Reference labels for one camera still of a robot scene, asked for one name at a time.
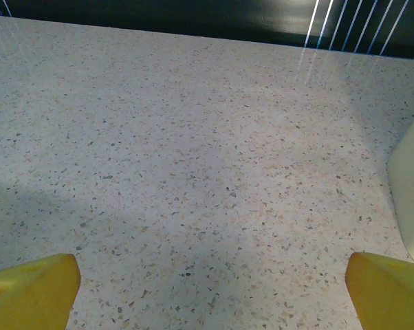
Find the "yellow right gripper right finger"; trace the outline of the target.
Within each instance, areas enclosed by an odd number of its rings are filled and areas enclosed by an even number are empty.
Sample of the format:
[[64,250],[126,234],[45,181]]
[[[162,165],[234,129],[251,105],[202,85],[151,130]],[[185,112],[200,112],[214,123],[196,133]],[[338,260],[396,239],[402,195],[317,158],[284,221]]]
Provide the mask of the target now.
[[414,263],[355,252],[345,283],[363,330],[414,330]]

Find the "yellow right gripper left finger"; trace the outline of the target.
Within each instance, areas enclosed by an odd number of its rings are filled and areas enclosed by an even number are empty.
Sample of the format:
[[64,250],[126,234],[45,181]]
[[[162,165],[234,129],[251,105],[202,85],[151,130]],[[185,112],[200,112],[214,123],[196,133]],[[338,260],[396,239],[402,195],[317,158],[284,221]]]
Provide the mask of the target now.
[[73,254],[0,270],[0,330],[65,330],[79,287]]

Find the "cream knife block orange top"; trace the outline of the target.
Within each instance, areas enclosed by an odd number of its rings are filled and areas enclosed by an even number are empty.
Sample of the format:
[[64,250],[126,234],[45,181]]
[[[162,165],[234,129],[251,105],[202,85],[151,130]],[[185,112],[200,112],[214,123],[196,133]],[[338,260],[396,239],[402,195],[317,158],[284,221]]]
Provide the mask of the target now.
[[414,260],[414,122],[393,149],[387,169],[400,235]]

